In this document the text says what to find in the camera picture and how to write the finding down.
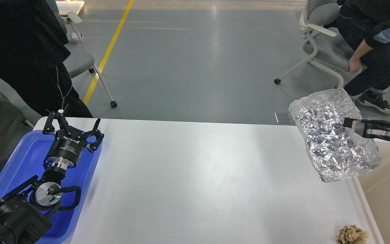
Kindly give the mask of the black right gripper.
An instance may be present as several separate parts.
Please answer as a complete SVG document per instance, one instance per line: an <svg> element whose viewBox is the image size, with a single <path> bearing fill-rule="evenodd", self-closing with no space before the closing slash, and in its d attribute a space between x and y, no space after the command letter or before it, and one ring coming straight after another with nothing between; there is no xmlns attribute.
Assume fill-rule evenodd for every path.
<svg viewBox="0 0 390 244"><path fill-rule="evenodd" d="M390 121L345 117L343 126L351 128L363 138L390 141Z"/></svg>

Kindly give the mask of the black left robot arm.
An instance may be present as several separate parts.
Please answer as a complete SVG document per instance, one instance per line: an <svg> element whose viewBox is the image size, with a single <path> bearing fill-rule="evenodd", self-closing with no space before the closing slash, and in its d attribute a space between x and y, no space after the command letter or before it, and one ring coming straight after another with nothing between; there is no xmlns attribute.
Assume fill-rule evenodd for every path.
<svg viewBox="0 0 390 244"><path fill-rule="evenodd" d="M104 133L50 112L42 131L23 136L0 173L0 244L60 243L74 229Z"/></svg>

